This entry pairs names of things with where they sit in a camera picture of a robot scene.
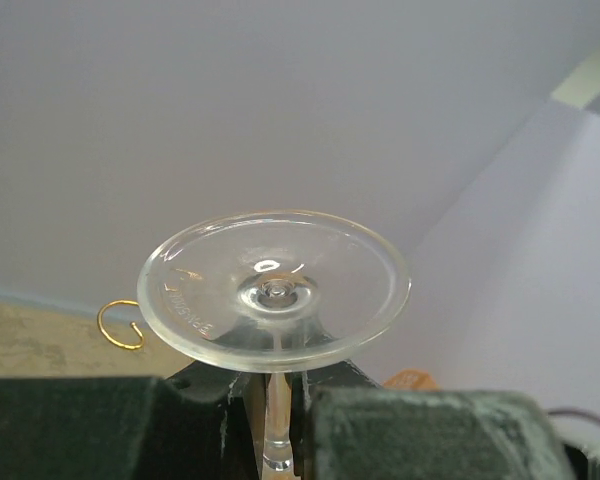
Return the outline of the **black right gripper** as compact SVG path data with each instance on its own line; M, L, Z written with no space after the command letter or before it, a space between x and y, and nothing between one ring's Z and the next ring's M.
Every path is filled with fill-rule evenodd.
M193 465L187 479L309 479L305 419L322 388L380 385L347 360L308 372L244 373L195 361L167 378L190 411Z

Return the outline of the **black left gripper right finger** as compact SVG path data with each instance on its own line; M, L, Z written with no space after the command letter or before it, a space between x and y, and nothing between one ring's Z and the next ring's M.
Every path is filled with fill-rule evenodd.
M309 416L312 479L562 479L565 452L529 397L324 389Z

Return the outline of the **peach plastic file organizer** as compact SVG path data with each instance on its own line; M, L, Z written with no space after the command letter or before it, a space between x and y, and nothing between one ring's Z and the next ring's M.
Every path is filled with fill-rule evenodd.
M425 371L405 369L389 378L383 386L395 390L438 390L433 377Z

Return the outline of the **clear wine glass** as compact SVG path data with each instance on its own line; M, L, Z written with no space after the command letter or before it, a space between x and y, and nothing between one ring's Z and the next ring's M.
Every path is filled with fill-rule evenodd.
M274 210L187 228L137 281L152 331L205 364L245 373L308 372L350 359L404 309L398 250L334 215Z

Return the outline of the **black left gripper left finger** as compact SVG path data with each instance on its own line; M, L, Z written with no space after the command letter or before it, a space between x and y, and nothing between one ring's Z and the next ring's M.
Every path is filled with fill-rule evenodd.
M0 479L218 479L222 417L155 377L0 379Z

